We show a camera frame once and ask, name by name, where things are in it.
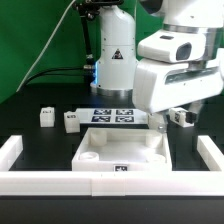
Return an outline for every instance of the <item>white box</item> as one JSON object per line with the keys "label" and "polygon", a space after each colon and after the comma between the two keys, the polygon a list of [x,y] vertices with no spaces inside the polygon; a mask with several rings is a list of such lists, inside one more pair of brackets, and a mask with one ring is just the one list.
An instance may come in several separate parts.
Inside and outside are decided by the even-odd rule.
{"label": "white box", "polygon": [[148,129],[89,128],[72,170],[171,171],[167,135]]}
{"label": "white box", "polygon": [[67,133],[80,132],[80,121],[75,112],[64,113],[65,130]]}
{"label": "white box", "polygon": [[40,126],[54,127],[55,109],[53,107],[45,107],[40,112]]}

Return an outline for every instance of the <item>blue light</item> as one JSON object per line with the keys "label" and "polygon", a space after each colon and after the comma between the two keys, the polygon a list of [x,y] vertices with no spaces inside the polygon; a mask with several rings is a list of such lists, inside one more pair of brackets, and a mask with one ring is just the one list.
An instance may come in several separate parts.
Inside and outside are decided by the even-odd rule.
{"label": "blue light", "polygon": [[93,81],[93,83],[95,85],[97,85],[97,83],[98,83],[98,65],[97,65],[97,62],[95,63],[95,80]]}

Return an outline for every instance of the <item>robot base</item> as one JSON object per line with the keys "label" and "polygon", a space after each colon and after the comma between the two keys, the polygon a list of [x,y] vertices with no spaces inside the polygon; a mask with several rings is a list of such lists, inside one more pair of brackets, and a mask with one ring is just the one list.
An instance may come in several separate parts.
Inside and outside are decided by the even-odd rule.
{"label": "robot base", "polygon": [[97,87],[96,84],[94,83],[91,83],[90,87],[92,93],[103,96],[118,97],[118,98],[132,96],[132,89],[124,89],[124,90],[103,89],[101,87]]}

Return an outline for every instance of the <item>black cable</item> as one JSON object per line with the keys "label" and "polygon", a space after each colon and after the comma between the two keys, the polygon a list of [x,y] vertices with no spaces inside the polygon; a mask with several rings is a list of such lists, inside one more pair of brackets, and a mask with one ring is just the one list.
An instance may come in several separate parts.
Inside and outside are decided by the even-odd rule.
{"label": "black cable", "polygon": [[71,74],[51,74],[49,72],[58,72],[58,71],[78,71],[78,70],[83,70],[83,67],[66,67],[66,68],[50,68],[46,69],[44,71],[38,72],[37,74],[29,77],[21,86],[20,90],[24,88],[29,82],[31,82],[33,79],[42,77],[42,76],[48,76],[48,75],[54,75],[54,76],[83,76],[83,75],[71,75]]}

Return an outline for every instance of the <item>white cube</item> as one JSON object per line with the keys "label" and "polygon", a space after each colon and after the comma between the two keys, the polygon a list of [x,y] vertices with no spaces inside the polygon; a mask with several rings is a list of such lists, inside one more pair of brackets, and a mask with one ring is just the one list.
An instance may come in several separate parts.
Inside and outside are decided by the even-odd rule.
{"label": "white cube", "polygon": [[41,127],[54,127],[55,110],[54,107],[45,107],[40,112],[40,126]]}
{"label": "white cube", "polygon": [[80,121],[75,112],[64,113],[65,130],[67,133],[80,132]]}
{"label": "white cube", "polygon": [[186,128],[186,127],[192,127],[194,126],[194,123],[187,123],[186,122],[186,114],[187,110],[177,107],[177,108],[171,108],[169,110],[170,120],[174,123]]}

